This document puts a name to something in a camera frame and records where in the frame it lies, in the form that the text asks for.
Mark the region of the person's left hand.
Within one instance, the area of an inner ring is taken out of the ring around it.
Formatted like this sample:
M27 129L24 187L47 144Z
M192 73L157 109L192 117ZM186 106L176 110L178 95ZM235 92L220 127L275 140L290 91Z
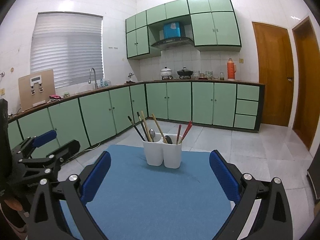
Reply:
M1 212L4 218L13 229L18 231L22 231L25 226L25 222L19 214L20 211L22 211L22 206L16 199L7 198L1 200Z

